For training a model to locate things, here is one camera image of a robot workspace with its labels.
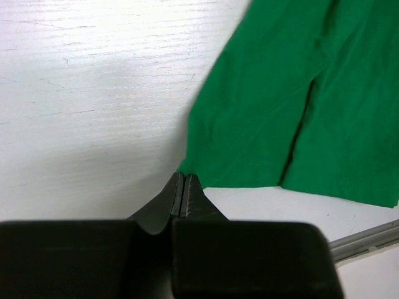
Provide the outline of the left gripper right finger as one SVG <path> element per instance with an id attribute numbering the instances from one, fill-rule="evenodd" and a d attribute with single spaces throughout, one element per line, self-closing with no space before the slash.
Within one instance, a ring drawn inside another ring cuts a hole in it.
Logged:
<path id="1" fill-rule="evenodd" d="M 179 217 L 195 221 L 228 221 L 206 197 L 199 178 L 194 174 L 185 179 Z"/>

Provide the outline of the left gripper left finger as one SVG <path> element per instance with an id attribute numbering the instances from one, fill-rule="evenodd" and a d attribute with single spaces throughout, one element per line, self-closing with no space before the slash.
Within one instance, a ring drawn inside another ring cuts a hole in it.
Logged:
<path id="1" fill-rule="evenodd" d="M 161 234 L 171 219 L 180 214 L 183 196 L 183 173 L 174 173 L 161 192 L 132 214 L 134 221 L 149 235 Z"/>

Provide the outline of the green t shirt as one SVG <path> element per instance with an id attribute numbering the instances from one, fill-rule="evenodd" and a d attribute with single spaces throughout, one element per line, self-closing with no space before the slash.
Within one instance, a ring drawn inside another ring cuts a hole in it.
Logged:
<path id="1" fill-rule="evenodd" d="M 252 1 L 188 118 L 203 187 L 398 204 L 398 2 Z"/>

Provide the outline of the aluminium rail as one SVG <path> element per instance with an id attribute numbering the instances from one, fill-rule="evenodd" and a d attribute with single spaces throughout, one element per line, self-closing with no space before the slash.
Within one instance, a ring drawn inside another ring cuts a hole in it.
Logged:
<path id="1" fill-rule="evenodd" d="M 363 230 L 329 244 L 334 262 L 367 254 L 398 243 L 398 219 Z"/>

